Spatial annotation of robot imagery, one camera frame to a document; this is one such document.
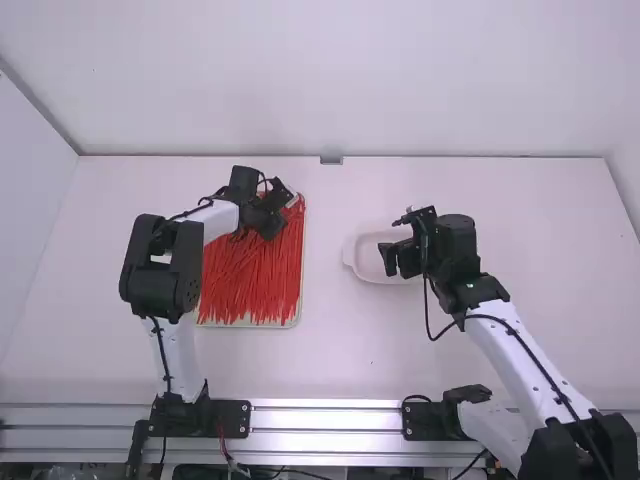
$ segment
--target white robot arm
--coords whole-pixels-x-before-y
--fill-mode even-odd
[[[267,181],[271,188],[259,196],[258,186]],[[142,318],[151,337],[159,398],[176,395],[176,401],[194,404],[206,389],[193,337],[203,248],[240,229],[254,229],[265,240],[274,238],[286,225],[281,209],[294,199],[277,177],[267,180],[258,170],[236,165],[229,185],[201,198],[196,208],[169,219],[149,214],[136,219],[120,296]]]
[[[217,199],[206,208],[175,220],[176,223],[185,221],[202,224],[204,247],[216,238],[238,230],[240,209],[234,202]],[[158,371],[158,396],[172,392],[180,395],[185,403],[194,403],[204,388],[205,378],[196,356],[193,310],[185,312],[177,323],[155,316],[143,318],[142,323],[152,342]],[[161,336],[157,335],[157,328],[161,329]],[[170,385],[166,381],[167,376],[171,377]]]
[[[443,402],[403,404],[405,439],[430,439],[428,430],[442,427],[445,436],[479,441],[519,479],[637,478],[633,428],[620,414],[602,415],[560,374],[526,330],[506,289],[480,271],[473,219],[438,216],[431,206],[408,210],[394,222],[400,224],[411,224],[412,238],[378,245],[387,275],[400,270],[404,278],[423,276],[425,315],[429,282],[454,318],[432,337],[427,316],[429,338],[435,341],[454,326],[466,332],[520,413],[491,401],[482,385],[460,387],[445,392]]]

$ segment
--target white wall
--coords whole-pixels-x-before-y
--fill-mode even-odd
[[[0,361],[77,160],[0,72]]]
[[[87,153],[598,154],[640,228],[636,0],[6,0]]]

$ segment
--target white table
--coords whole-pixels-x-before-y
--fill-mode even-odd
[[[323,166],[256,157],[82,160],[0,366],[5,405],[151,401],[148,340],[117,293],[133,220],[193,205],[226,183],[234,163],[278,175],[308,200],[303,310],[290,330],[200,329],[212,395],[397,404],[410,393],[438,397],[483,383],[504,396],[464,334],[429,343],[420,287],[365,284],[341,264],[342,242],[358,225],[386,225],[408,204],[433,203],[476,220],[483,269],[510,291],[577,388],[601,408],[640,405],[640,248],[602,159],[346,158]],[[448,319],[435,300],[431,307],[437,330]]]

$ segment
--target uncooked red pasta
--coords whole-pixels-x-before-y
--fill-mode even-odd
[[[270,242],[256,232],[224,235],[204,249],[198,323],[291,321],[299,308],[305,199],[285,208],[287,226]]]

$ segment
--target wire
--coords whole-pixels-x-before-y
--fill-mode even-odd
[[[556,392],[556,394],[558,395],[558,399],[562,402],[562,404],[565,406],[565,408],[569,411],[569,414],[571,415],[573,420],[576,422],[576,425],[578,426],[578,428],[580,429],[580,431],[581,431],[582,435],[584,436],[585,440],[589,444],[589,447],[591,448],[595,459],[600,464],[600,468],[602,468],[602,471],[604,472],[604,474],[607,477],[607,479],[608,480],[613,480],[611,472],[609,471],[609,467],[608,467],[607,463],[604,461],[604,457],[600,453],[600,450],[598,449],[598,446],[596,445],[595,441],[593,440],[593,437],[591,436],[591,434],[589,433],[587,428],[584,426],[584,423],[582,422],[582,420],[578,416],[578,413],[575,411],[573,406],[571,406],[569,398],[562,392],[562,390],[560,390],[560,387],[558,386],[558,384],[555,382],[553,377],[549,374],[547,369],[544,368],[544,366],[542,365],[540,360],[538,360],[538,357],[536,357],[536,355],[531,351],[531,349],[529,348],[529,345],[527,345],[526,342],[522,339],[522,337],[520,336],[518,331],[516,329],[514,329],[511,325],[509,325],[502,318],[494,317],[493,315],[485,315],[485,314],[481,314],[481,313],[473,313],[471,315],[467,315],[464,318],[465,318],[465,320],[468,319],[468,318],[480,318],[480,319],[492,320],[492,321],[502,325],[507,330],[507,334],[513,336],[518,341],[518,343],[522,346],[524,351],[527,352],[527,355],[529,355],[529,357],[531,358],[531,361],[536,365],[536,367],[538,367],[538,370],[540,370],[540,373],[542,373],[542,376],[547,380],[547,382],[549,382],[549,385],[551,385],[551,389],[554,392]]]
[[[163,380],[167,382],[167,393],[171,393],[171,375],[169,375],[169,364],[167,363],[167,355],[164,351],[164,342],[162,341],[162,331],[164,329],[160,328],[160,324],[158,320],[153,315],[149,315],[149,318],[153,322],[153,331],[152,333],[156,334],[156,338],[158,339],[158,347],[160,348],[160,359],[162,360],[162,368],[164,369],[164,378]]]
[[[429,279],[429,283],[431,283],[431,290],[435,292],[435,288],[433,286],[433,282],[431,282],[431,279]],[[439,340],[440,337],[442,337],[445,333],[447,333],[449,330],[455,327],[457,325],[457,322],[455,320],[451,322],[449,325],[444,327],[440,331],[440,333],[438,333],[435,337],[431,335],[431,328],[429,327],[429,302],[427,300],[428,295],[427,295],[427,274],[426,273],[422,274],[422,292],[424,294],[424,323],[425,323],[425,326],[427,327],[427,337],[429,337],[429,340],[431,340],[432,342],[435,342]]]
[[[287,466],[283,465],[280,470],[276,471],[276,473],[274,473],[273,475],[269,475],[268,477],[260,477],[260,480],[275,480],[276,478],[278,478],[282,472],[284,472],[286,470]]]
[[[409,395],[408,397],[404,397],[404,400],[402,400],[402,404],[404,405],[407,400],[424,400],[427,403],[433,403],[431,401],[431,399],[425,395]]]
[[[453,477],[451,480],[458,480],[459,478],[462,478],[464,476],[464,474],[467,473],[469,470],[471,470],[473,468],[473,466],[476,464],[476,462],[478,460],[480,460],[482,458],[482,456],[487,454],[487,453],[489,453],[489,450],[484,448],[478,455],[476,455],[476,458],[471,460],[471,463],[469,465],[464,467],[464,470],[462,470],[458,475]]]
[[[280,475],[281,473],[297,473],[298,475],[304,475],[306,477],[317,478],[318,480],[333,480],[332,478],[329,478],[329,477],[323,477],[322,475],[316,475],[315,473],[305,472],[304,470],[297,470],[295,468],[275,469],[275,468],[258,467],[258,468],[254,468],[254,470],[256,472],[260,472],[260,471],[273,472],[273,473],[277,473],[278,475]]]
[[[164,381],[167,382],[167,393],[171,393],[171,375],[169,374],[169,364],[167,363],[167,355],[164,351],[164,342],[162,341],[162,331],[158,319],[153,315],[149,315],[149,318],[153,322],[153,331],[158,339],[158,347],[160,348],[160,359],[162,360],[162,367],[164,369]],[[164,435],[162,436],[162,455],[160,456],[159,471],[162,473],[164,467],[164,458],[167,455],[167,426],[164,426]]]

